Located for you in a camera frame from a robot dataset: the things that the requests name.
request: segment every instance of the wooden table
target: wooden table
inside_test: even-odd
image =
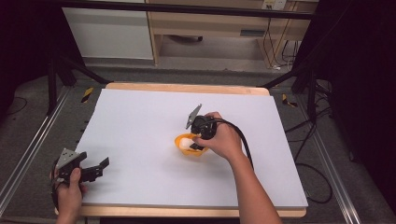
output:
[[[107,89],[269,95],[264,88],[152,83],[110,83]],[[276,209],[281,217],[303,217],[305,208]],[[237,209],[106,206],[83,204],[83,217],[239,217]]]

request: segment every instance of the orange object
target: orange object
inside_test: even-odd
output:
[[[209,148],[208,147],[204,147],[204,149],[199,150],[199,149],[193,149],[190,147],[183,147],[180,145],[181,140],[183,138],[188,138],[188,139],[192,139],[194,136],[197,136],[197,134],[194,133],[183,133],[181,135],[179,135],[176,139],[175,139],[175,145],[177,146],[177,148],[186,156],[189,155],[193,155],[196,157],[201,156],[204,152],[206,152]]]

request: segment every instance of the hand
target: hand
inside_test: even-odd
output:
[[[211,112],[206,114],[206,116],[221,119],[221,115],[218,112]],[[241,138],[235,129],[226,123],[218,122],[217,124],[218,128],[213,138],[204,140],[199,137],[194,137],[192,140],[199,146],[211,148],[216,154],[227,161],[235,157],[244,156]]]
[[[82,193],[78,182],[80,178],[81,170],[75,168],[70,175],[69,187],[65,184],[58,187],[59,216],[56,223],[76,223],[82,202]]]

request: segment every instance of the person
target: person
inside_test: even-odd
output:
[[[206,114],[221,119],[218,112]],[[215,136],[209,140],[199,137],[192,139],[202,147],[211,148],[216,154],[230,163],[236,185],[240,223],[282,223],[274,205],[254,174],[248,157],[242,151],[241,138],[233,127],[218,123]],[[69,188],[58,188],[59,216],[57,224],[76,223],[81,207],[82,194],[78,180],[80,170],[76,168],[70,176]]]

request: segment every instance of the gray carpet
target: gray carpet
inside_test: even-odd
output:
[[[264,84],[274,78],[274,75],[239,73],[239,72],[211,72],[211,71],[180,71],[156,69],[92,69],[102,77],[117,81],[132,82],[160,82],[160,83],[190,83],[211,85],[245,85],[256,86]],[[96,84],[89,78],[77,74],[78,84],[71,89],[62,112],[52,126],[46,140],[37,152],[20,186],[17,188],[3,217],[29,217],[55,219],[53,205],[50,199],[49,171],[50,166],[64,147],[75,149],[78,139],[83,135],[82,130],[90,119],[95,102],[99,97],[103,85]],[[293,100],[290,92],[292,80],[273,88],[271,94],[276,98],[276,105],[285,129],[302,121],[304,116],[300,107],[283,105],[281,94],[286,93]],[[33,138],[40,122],[44,119],[47,109],[46,79],[24,84],[17,94],[27,99],[28,105],[19,113],[5,118],[0,126],[0,148],[2,153],[0,186],[11,174],[29,141]],[[80,102],[84,91],[94,87],[88,103]],[[321,102],[318,110],[327,107]],[[346,189],[354,203],[362,223],[396,223],[396,217],[389,210],[387,204],[378,192],[370,176],[361,164],[348,160],[347,147],[342,136],[338,133],[334,121],[324,116],[318,121],[320,132],[326,148],[332,156],[336,169],[342,177]],[[288,133],[289,140],[304,139],[308,127],[304,126],[292,133]],[[295,155],[301,142],[290,142],[290,148]],[[312,165],[323,172],[316,145],[309,139],[302,150],[298,162]],[[305,190],[316,200],[324,200],[329,195],[329,188],[325,181],[316,173],[305,167],[298,167]],[[325,204],[309,202],[307,215],[299,219],[284,219],[285,223],[345,223],[344,216],[335,197]]]

